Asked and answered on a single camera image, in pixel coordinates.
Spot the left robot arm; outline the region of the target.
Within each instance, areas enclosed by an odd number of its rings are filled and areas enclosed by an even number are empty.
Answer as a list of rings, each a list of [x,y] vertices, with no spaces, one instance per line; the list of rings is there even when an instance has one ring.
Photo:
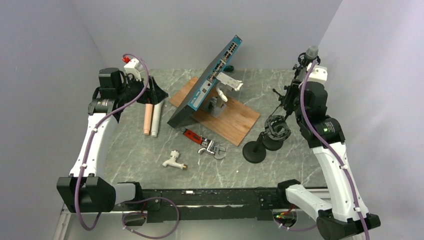
[[[106,157],[123,110],[137,95],[140,104],[157,104],[168,97],[155,78],[136,80],[135,74],[125,74],[119,68],[101,69],[99,86],[94,90],[88,105],[86,135],[77,160],[68,176],[59,177],[56,188],[71,213],[76,205],[81,213],[107,213],[118,204],[137,210],[144,203],[139,182],[127,181],[110,184],[104,179]]]

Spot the wooden board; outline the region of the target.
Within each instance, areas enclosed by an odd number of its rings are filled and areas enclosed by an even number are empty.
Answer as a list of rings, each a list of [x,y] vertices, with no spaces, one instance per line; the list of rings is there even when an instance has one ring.
[[[179,107],[197,81],[198,77],[192,77],[170,98],[170,104]],[[226,107],[218,117],[212,116],[203,109],[198,109],[190,118],[238,147],[259,117],[260,113],[257,111],[233,97],[228,97]]]

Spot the green small object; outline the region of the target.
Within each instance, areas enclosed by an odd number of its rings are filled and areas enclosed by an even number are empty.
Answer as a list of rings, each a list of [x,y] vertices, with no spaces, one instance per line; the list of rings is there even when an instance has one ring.
[[[234,68],[234,66],[233,65],[228,65],[228,66],[226,66],[224,69],[223,69],[223,71],[224,72],[227,72],[227,73],[231,73],[231,72],[233,72],[235,70],[235,68]]]

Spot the black round-base mic stand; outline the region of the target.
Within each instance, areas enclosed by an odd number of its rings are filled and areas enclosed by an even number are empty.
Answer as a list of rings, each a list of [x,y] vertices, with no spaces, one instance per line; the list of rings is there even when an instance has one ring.
[[[242,148],[246,161],[259,164],[265,160],[267,151],[279,150],[291,135],[291,130],[282,115],[271,115],[264,123],[264,130],[255,141],[247,142]]]

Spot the grey metal bracket fixture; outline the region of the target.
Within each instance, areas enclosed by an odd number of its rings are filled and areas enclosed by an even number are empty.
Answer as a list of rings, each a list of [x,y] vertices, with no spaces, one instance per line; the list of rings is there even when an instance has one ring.
[[[243,86],[241,80],[232,78],[231,76],[220,72],[217,77],[217,84],[215,90],[217,96],[212,96],[209,100],[206,100],[201,109],[212,117],[217,118],[227,107],[229,97],[227,96],[228,91],[239,91]]]

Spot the grey microphone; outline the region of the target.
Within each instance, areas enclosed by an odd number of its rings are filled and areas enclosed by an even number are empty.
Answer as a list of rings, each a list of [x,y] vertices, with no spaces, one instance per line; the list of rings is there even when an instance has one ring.
[[[314,60],[316,60],[316,65],[321,63],[321,59],[318,53],[319,47],[317,45],[312,45],[297,57],[297,64],[293,67],[293,70],[295,70],[294,76],[298,81],[302,81],[304,79],[308,71],[308,65],[311,64]]]

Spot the white plastic faucet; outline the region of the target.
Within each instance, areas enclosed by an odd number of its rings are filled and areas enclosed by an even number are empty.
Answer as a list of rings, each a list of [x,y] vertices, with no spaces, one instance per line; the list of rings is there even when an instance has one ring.
[[[168,160],[165,160],[162,163],[162,166],[165,167],[165,168],[168,167],[168,166],[171,166],[171,167],[183,170],[183,171],[187,170],[188,166],[186,164],[177,162],[179,156],[180,156],[179,151],[172,150],[171,153],[170,153],[170,158]]]

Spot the pink microphone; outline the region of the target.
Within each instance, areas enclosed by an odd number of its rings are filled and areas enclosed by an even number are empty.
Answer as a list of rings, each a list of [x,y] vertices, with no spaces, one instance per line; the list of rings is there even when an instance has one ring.
[[[144,111],[144,122],[143,122],[143,134],[145,136],[150,135],[151,125],[152,125],[152,115],[153,115],[153,104],[146,104]]]

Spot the blue network switch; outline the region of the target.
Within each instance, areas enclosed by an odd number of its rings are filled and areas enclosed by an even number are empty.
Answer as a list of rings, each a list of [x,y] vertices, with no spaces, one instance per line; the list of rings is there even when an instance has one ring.
[[[242,42],[243,40],[238,35],[235,35],[212,60],[168,120],[167,124],[169,126],[174,129],[181,127],[183,122],[201,107],[206,96],[218,82],[218,74],[225,69]]]

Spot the black tripod mic stand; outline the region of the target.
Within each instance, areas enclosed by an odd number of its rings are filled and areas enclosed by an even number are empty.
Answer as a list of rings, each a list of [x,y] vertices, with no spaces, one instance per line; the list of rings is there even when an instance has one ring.
[[[275,88],[272,89],[272,91],[278,95],[278,107],[282,107],[285,110],[286,118],[295,111],[294,100],[300,94],[299,86],[307,73],[307,66],[314,60],[317,61],[318,65],[321,63],[318,53],[302,52],[297,57],[297,63],[292,68],[292,70],[294,70],[294,77],[291,80],[291,83],[283,87],[285,94],[281,95]]]

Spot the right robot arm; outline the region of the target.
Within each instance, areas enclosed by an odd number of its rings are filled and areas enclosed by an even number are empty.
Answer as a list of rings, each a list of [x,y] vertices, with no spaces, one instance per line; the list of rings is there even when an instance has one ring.
[[[369,212],[357,190],[343,130],[335,118],[327,115],[328,93],[324,85],[294,79],[285,90],[283,108],[288,114],[295,114],[300,133],[319,162],[330,201],[290,179],[277,185],[276,203],[282,208],[295,205],[308,214],[325,240],[370,239],[370,230],[379,227],[381,221]]]

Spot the white microphone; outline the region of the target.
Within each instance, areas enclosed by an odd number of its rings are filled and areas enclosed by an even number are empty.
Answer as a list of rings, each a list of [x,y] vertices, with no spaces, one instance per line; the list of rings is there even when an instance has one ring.
[[[162,107],[163,107],[164,102],[165,101],[163,100],[153,107],[153,112],[152,112],[153,115],[152,115],[152,122],[151,122],[151,133],[150,133],[150,135],[153,138],[156,138],[158,136],[160,119],[161,119],[161,112],[162,112]]]

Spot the black front rail frame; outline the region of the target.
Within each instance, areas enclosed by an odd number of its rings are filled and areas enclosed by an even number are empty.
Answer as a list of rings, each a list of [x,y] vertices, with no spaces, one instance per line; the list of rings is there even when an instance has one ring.
[[[279,199],[274,187],[192,188],[142,190],[146,203],[119,203],[113,211],[146,213],[148,223],[189,220],[256,219],[271,221],[272,214],[298,210]]]

